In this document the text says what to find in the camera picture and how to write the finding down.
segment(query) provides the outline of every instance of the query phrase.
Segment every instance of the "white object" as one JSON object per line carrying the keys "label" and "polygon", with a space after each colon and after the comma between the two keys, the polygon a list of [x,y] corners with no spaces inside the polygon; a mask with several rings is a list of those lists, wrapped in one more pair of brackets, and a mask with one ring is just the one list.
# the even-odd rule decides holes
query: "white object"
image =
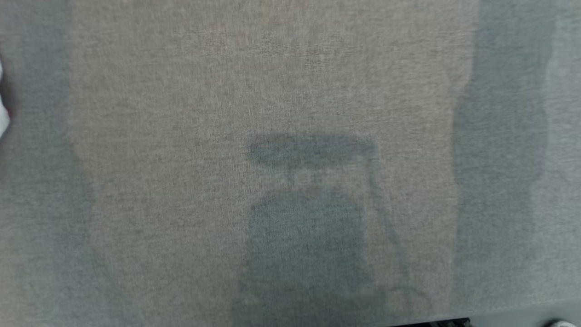
{"label": "white object", "polygon": [[[2,63],[0,63],[0,81],[2,80]],[[4,108],[2,104],[2,98],[0,98],[0,137],[4,134],[10,123],[10,117],[8,116],[8,111]]]}
{"label": "white object", "polygon": [[577,327],[577,326],[568,321],[557,321],[556,323],[551,324],[550,327]]}

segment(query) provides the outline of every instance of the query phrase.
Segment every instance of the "gray cloth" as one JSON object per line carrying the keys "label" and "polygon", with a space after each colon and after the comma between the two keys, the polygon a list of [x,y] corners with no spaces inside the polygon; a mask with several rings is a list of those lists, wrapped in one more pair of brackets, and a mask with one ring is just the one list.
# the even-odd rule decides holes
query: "gray cloth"
{"label": "gray cloth", "polygon": [[0,2],[0,325],[579,297],[576,0]]}

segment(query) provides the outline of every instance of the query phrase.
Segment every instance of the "gray fabric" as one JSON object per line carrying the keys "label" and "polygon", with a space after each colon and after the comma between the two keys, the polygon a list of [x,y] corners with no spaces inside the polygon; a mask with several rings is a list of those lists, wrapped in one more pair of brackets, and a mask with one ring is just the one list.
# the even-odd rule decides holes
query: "gray fabric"
{"label": "gray fabric", "polygon": [[1,326],[578,297],[576,0],[0,2]]}

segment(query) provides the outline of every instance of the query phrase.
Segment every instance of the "fabric texture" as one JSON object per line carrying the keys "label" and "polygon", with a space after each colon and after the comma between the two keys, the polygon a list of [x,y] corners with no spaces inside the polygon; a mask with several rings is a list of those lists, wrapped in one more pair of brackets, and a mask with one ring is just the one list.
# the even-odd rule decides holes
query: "fabric texture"
{"label": "fabric texture", "polygon": [[579,297],[577,0],[0,1],[0,326]]}

